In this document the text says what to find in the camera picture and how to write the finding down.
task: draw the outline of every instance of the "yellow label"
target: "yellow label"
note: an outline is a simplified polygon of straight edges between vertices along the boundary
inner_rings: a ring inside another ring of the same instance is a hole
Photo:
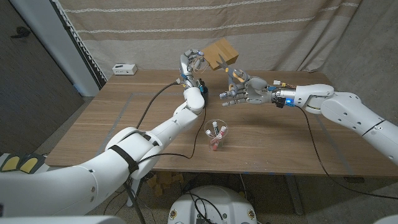
[[[2,167],[1,171],[9,171],[17,169],[18,162],[19,162],[19,157],[14,156],[13,158],[7,160],[5,165]]]
[[[30,158],[21,166],[19,170],[29,173],[37,163],[37,158]]]

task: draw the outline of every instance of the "glass cup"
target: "glass cup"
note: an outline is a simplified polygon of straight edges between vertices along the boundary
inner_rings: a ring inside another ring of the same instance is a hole
[[[228,134],[228,125],[220,119],[211,119],[206,122],[204,127],[206,135],[209,137],[209,148],[213,151],[223,147],[224,139]]]

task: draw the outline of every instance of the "small white box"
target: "small white box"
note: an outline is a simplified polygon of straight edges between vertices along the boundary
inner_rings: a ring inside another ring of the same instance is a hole
[[[137,71],[137,66],[136,64],[116,64],[112,70],[115,75],[133,75]]]

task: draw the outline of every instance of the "wooden block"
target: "wooden block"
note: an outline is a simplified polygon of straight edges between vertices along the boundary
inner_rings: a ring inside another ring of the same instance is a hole
[[[159,197],[159,196],[162,196],[162,194],[163,194],[163,189],[162,189],[162,187],[160,186],[160,184],[157,184],[157,185],[155,186],[155,196],[156,196],[156,197]]]
[[[147,180],[147,184],[150,188],[155,187],[155,185],[157,184],[157,176],[153,176],[151,179]]]
[[[172,182],[176,182],[176,181],[180,181],[180,183],[184,183],[184,177],[182,176],[182,174],[178,174],[172,177]]]
[[[159,183],[160,184],[171,184],[172,183],[172,173],[171,172],[158,172]]]
[[[160,186],[162,187],[162,189],[169,189],[170,188],[170,184],[160,184]]]

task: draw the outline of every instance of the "beige curtain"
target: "beige curtain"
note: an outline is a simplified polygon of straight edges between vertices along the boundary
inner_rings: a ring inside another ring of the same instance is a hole
[[[110,77],[115,63],[178,69],[179,56],[225,37],[245,70],[319,68],[361,0],[60,0]]]

